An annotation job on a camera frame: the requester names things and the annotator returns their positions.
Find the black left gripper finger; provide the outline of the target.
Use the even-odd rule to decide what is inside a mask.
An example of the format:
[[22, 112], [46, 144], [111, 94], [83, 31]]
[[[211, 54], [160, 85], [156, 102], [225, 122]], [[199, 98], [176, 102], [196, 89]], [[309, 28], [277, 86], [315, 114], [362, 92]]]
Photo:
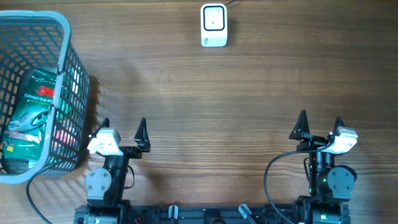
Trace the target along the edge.
[[98, 126], [98, 128], [90, 134], [91, 138], [95, 138], [97, 133], [102, 129], [102, 128], [108, 128], [109, 127], [109, 119], [105, 118], [102, 123]]
[[134, 136], [134, 142], [137, 144], [137, 148], [139, 148], [142, 152], [150, 152], [150, 140], [147, 132], [147, 122], [145, 117], [142, 117], [139, 127]]

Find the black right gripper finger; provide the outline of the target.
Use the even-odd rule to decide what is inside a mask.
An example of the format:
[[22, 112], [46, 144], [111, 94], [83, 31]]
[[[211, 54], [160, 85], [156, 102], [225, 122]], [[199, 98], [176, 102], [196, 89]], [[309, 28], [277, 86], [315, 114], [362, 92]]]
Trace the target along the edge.
[[337, 133], [339, 127], [345, 127], [345, 124], [344, 124], [344, 122], [343, 122], [341, 116], [337, 116], [337, 117], [336, 117], [333, 132], [334, 132], [334, 133]]
[[308, 140], [310, 139], [310, 128], [308, 125], [307, 111], [302, 110], [298, 117], [297, 123], [289, 135], [292, 140]]

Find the green 3M gloves package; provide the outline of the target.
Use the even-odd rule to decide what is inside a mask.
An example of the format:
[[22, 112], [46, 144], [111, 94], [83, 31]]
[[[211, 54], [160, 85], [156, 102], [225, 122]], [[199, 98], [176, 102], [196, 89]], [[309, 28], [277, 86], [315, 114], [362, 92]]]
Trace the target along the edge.
[[31, 69], [22, 77], [1, 139], [1, 165], [7, 173], [24, 173], [40, 159], [56, 78], [48, 68]]

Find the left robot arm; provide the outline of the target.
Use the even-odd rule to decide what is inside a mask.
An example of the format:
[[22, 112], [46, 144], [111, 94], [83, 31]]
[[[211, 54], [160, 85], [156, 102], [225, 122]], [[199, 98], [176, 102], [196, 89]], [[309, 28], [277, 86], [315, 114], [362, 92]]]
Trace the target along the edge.
[[87, 150], [104, 157], [101, 168], [93, 169], [85, 177], [87, 205], [75, 210], [74, 223], [78, 224], [124, 224], [140, 223], [131, 201], [123, 199], [123, 192], [133, 185], [126, 185], [131, 159], [140, 159], [150, 151], [147, 122], [141, 119], [134, 136], [135, 146], [120, 146], [118, 130], [110, 127], [108, 118], [90, 135]]

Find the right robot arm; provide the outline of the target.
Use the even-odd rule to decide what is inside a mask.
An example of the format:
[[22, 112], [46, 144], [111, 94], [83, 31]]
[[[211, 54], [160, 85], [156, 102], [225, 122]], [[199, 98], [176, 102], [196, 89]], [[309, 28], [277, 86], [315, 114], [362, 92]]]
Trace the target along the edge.
[[350, 224], [348, 202], [357, 173], [347, 165], [336, 165], [335, 157], [346, 154], [358, 142], [358, 134], [337, 117], [328, 136], [312, 135], [307, 112], [300, 112], [290, 139], [297, 140], [297, 152], [308, 154], [305, 172], [309, 196], [299, 196], [292, 206], [294, 223]]

